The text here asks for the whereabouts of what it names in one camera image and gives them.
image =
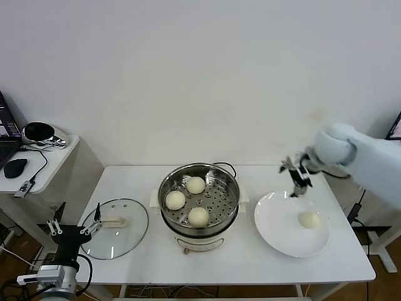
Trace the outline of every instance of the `glass lid rim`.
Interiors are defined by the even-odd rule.
[[[90,256],[90,257],[92,257],[92,258],[94,258],[94,259],[97,259],[97,260],[113,260],[113,259],[116,259],[116,258],[120,258],[121,256],[123,256],[123,255],[125,255],[125,254],[131,252],[131,251],[132,251],[133,249],[135,249],[135,248],[140,244],[140,242],[143,240],[143,238],[145,237],[145,234],[146,234],[146,232],[148,231],[148,228],[149,228],[149,214],[148,214],[148,211],[146,210],[146,208],[145,208],[145,206],[144,206],[143,204],[141,204],[140,202],[138,202],[138,201],[136,201],[136,200],[134,200],[134,199],[130,199],[130,198],[118,198],[118,199],[111,199],[111,200],[109,200],[109,201],[107,201],[107,202],[104,202],[103,204],[100,205],[100,207],[102,207],[103,205],[108,204],[108,203],[110,203],[110,202],[120,201],[120,200],[124,200],[124,199],[126,199],[127,201],[132,201],[132,202],[134,202],[134,203],[139,204],[139,206],[142,207],[143,210],[144,210],[145,213],[146,213],[146,228],[145,228],[145,231],[143,232],[143,235],[142,235],[141,239],[138,241],[138,243],[137,243],[135,246],[133,246],[133,248],[129,249],[129,250],[126,251],[125,253],[122,253],[121,255],[119,255],[119,256],[117,256],[117,257],[115,257],[115,258],[112,258],[112,259],[111,259],[111,258],[97,258],[97,257],[94,257],[93,255],[87,254],[86,251],[85,251],[85,249],[83,248],[83,245],[81,245],[81,246],[80,246],[80,249],[82,249],[82,251],[83,251],[86,255],[88,255],[88,256]],[[96,211],[96,208],[95,208],[94,210],[92,210],[92,211],[86,216],[86,218],[85,218],[84,221],[82,222],[82,225],[81,225],[81,226],[83,226],[83,225],[85,224],[85,222],[88,220],[88,218],[89,218],[95,211]]]

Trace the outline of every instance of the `white robot arm cover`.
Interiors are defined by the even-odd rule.
[[[316,134],[315,144],[307,153],[316,166],[339,167],[356,183],[401,209],[401,144],[398,142],[371,138],[350,125],[333,124]]]

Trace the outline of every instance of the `keyboard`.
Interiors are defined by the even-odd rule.
[[[20,146],[19,144],[2,144],[0,144],[0,168],[7,164],[7,161],[16,153]]]

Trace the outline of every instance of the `computer mouse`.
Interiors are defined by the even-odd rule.
[[[27,159],[15,159],[9,161],[4,165],[4,177],[7,179],[13,179],[20,176],[24,171],[26,163],[28,163]]]

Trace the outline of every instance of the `usb drive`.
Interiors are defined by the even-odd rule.
[[[19,188],[19,190],[15,193],[14,198],[25,198],[25,195],[29,192],[29,190],[31,190],[33,184],[35,184],[34,180],[25,181],[21,188]]]

